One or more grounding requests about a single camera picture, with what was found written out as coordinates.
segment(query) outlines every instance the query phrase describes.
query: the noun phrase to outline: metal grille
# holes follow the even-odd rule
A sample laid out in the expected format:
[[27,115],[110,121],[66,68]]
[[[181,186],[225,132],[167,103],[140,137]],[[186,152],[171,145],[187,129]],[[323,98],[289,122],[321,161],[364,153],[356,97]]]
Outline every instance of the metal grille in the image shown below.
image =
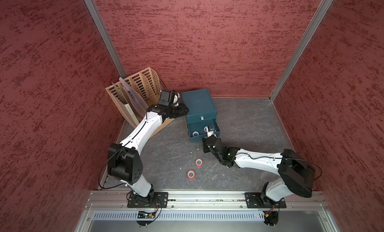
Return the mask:
[[[137,211],[100,210],[93,220],[148,220],[136,219]],[[260,211],[170,211],[163,210],[157,220],[163,221],[264,221]]]

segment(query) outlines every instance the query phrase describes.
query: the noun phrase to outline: metal bracket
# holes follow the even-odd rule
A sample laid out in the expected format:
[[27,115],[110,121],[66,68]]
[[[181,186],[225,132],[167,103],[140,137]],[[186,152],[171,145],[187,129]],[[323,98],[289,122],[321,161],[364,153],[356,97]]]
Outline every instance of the metal bracket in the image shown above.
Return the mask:
[[[168,192],[155,192],[153,200],[155,201],[155,199],[157,199],[161,203],[161,205],[159,205],[161,208],[166,208],[168,204]],[[139,196],[131,193],[129,195],[127,207],[145,208],[140,202],[141,201],[139,200]]]
[[[247,202],[247,208],[248,209],[265,209],[263,204],[260,203],[259,198],[260,198],[261,193],[259,192],[247,192],[244,193],[245,196],[245,201]],[[284,198],[281,199],[279,202],[276,202],[275,208],[285,209],[287,205],[285,204]]]

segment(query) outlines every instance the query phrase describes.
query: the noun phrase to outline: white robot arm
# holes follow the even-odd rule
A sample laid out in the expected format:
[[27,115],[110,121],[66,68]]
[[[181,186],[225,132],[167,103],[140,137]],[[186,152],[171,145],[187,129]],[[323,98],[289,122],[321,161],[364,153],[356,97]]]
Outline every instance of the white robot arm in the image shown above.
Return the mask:
[[293,150],[283,153],[258,153],[241,148],[227,147],[220,138],[203,138],[204,153],[211,152],[227,167],[260,169],[274,173],[280,178],[267,182],[258,198],[259,204],[272,208],[283,197],[296,194],[305,198],[312,196],[315,169]]
[[129,186],[141,198],[143,205],[152,204],[154,190],[142,175],[140,154],[145,143],[167,118],[188,113],[189,109],[179,103],[179,97],[175,91],[163,90],[159,103],[147,109],[146,116],[132,133],[120,144],[111,144],[108,148],[108,174]]

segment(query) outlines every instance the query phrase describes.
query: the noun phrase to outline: aluminum frame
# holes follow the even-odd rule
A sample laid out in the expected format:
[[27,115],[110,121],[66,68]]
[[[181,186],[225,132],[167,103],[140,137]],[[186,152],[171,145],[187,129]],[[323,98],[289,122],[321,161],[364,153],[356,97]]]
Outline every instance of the aluminum frame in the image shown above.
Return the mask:
[[120,61],[119,55],[116,52],[116,49],[112,43],[111,37],[108,34],[107,28],[105,27],[105,24],[103,22],[103,19],[100,16],[99,10],[97,9],[96,3],[94,0],[84,0],[85,4],[87,5],[87,8],[93,18],[93,21],[96,24],[96,27],[99,30],[99,33],[101,37],[103,38],[103,41],[105,43],[105,46],[108,49],[109,54],[111,55],[111,58],[113,60],[113,63],[115,63],[116,69],[119,72],[120,77],[125,79],[127,77],[127,74],[125,73],[125,69]]
[[292,141],[291,141],[291,138],[289,138],[289,135],[287,133],[287,130],[285,129],[284,127],[284,124],[280,118],[280,115],[279,113],[277,112],[277,109],[275,107],[275,104],[273,103],[273,101],[270,101],[271,102],[271,106],[272,106],[272,109],[273,109],[273,112],[276,116],[276,119],[277,119],[277,122],[279,123],[280,125],[280,129],[281,129],[281,132],[283,133],[283,136],[284,136],[284,139],[285,141],[287,142],[288,146],[290,147],[290,149],[294,150],[295,151],[295,148],[293,147],[293,144],[292,144]]
[[290,75],[293,68],[295,67],[297,61],[299,60],[305,47],[307,46],[307,44],[311,40],[311,38],[312,38],[314,32],[316,31],[317,27],[319,26],[320,22],[323,20],[324,15],[328,11],[332,2],[333,2],[333,0],[321,0],[319,7],[317,8],[317,10],[314,13],[307,29],[305,30],[303,36],[301,37],[301,40],[300,40],[299,44],[297,45],[295,52],[293,53],[290,61],[288,62],[285,70],[281,74],[279,81],[276,83],[276,86],[273,89],[273,91],[269,97],[271,102],[273,102],[276,99],[277,94],[280,92],[285,81],[287,80],[288,76]]
[[[110,189],[91,191],[76,232],[87,232],[95,212],[100,210],[136,211],[127,208],[127,193],[130,190]],[[248,209],[244,193],[259,191],[199,191],[199,190],[158,190],[168,192],[168,205],[163,211],[262,211]],[[339,232],[321,191],[314,191],[311,198],[296,195],[285,198],[286,209],[281,211],[318,211],[327,232]]]

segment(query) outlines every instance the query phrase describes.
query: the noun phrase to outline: tape roll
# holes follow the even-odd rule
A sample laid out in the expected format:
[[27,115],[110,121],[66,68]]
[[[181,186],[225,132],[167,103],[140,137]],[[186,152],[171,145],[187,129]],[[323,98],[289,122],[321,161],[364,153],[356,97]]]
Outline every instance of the tape roll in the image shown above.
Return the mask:
[[202,159],[196,159],[195,160],[196,167],[200,168],[203,166],[203,160]]
[[196,172],[193,169],[188,170],[187,178],[189,180],[193,180],[196,177]]

